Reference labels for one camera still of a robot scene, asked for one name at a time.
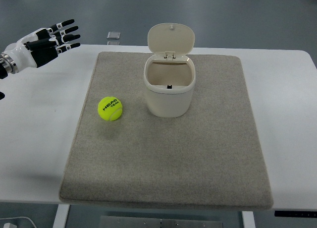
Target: felt mat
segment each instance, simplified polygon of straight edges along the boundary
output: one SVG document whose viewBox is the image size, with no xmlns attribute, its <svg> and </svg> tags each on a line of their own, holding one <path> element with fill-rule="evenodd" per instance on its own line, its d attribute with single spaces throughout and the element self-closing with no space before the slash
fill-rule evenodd
<svg viewBox="0 0 317 228">
<path fill-rule="evenodd" d="M 189 55 L 196 86 L 177 118 L 151 114 L 143 71 L 152 54 L 98 56 L 60 187 L 67 203 L 138 208 L 269 209 L 269 180 L 240 59 Z M 104 121 L 98 102 L 123 114 Z"/>
</svg>

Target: gray floor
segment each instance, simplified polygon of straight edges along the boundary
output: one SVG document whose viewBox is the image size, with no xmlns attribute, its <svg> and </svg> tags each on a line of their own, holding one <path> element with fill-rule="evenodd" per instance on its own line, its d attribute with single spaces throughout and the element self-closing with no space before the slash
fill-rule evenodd
<svg viewBox="0 0 317 228">
<path fill-rule="evenodd" d="M 152 26 L 175 22 L 194 30 L 195 47 L 303 50 L 317 65 L 317 0 L 0 0 L 0 11 L 0 51 L 38 28 L 71 18 L 82 44 L 106 44 L 108 31 L 120 31 L 122 45 L 145 46 Z M 72 221 L 77 216 L 84 223 L 91 211 L 102 213 L 77 208 L 70 209 Z M 46 225 L 38 227 L 52 227 L 56 206 L 46 209 Z M 1 203 L 0 211 L 0 217 L 39 213 L 34 204 Z M 274 222 L 299 227 L 270 212 L 256 213 L 256 221 L 261 228 L 282 227 Z M 70 222 L 68 227 L 80 227 Z M 296 222 L 304 225 L 302 219 Z"/>
</svg>

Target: small object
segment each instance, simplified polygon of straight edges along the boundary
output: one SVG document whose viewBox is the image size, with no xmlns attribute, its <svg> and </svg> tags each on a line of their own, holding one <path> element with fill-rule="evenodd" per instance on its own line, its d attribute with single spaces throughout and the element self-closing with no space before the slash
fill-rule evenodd
<svg viewBox="0 0 317 228">
<path fill-rule="evenodd" d="M 119 40 L 120 39 L 120 32 L 117 32 L 117 31 L 108 32 L 107 39 Z"/>
<path fill-rule="evenodd" d="M 11 223 L 5 223 L 3 228 L 16 228 L 16 225 L 11 224 Z"/>
<path fill-rule="evenodd" d="M 122 103 L 116 97 L 105 97 L 98 104 L 98 114 L 104 120 L 117 120 L 122 114 Z"/>
<path fill-rule="evenodd" d="M 108 46 L 118 46 L 118 45 L 120 45 L 120 42 L 119 41 L 108 41 L 107 45 Z"/>
</svg>

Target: yellow tennis ball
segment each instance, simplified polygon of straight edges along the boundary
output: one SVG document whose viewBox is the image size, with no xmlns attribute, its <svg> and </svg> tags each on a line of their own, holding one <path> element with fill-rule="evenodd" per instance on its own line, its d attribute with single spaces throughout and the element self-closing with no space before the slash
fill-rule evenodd
<svg viewBox="0 0 317 228">
<path fill-rule="evenodd" d="M 104 120 L 117 120 L 122 114 L 122 103 L 118 98 L 105 97 L 98 104 L 98 114 Z"/>
</svg>

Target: bin lid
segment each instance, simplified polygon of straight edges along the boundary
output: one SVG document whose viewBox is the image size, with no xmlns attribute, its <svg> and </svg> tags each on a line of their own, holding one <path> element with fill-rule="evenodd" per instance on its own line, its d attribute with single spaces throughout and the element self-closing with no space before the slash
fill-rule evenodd
<svg viewBox="0 0 317 228">
<path fill-rule="evenodd" d="M 184 56 L 192 51 L 195 34 L 188 26 L 178 23 L 162 23 L 152 27 L 148 33 L 148 46 L 156 55 L 175 53 Z"/>
</svg>

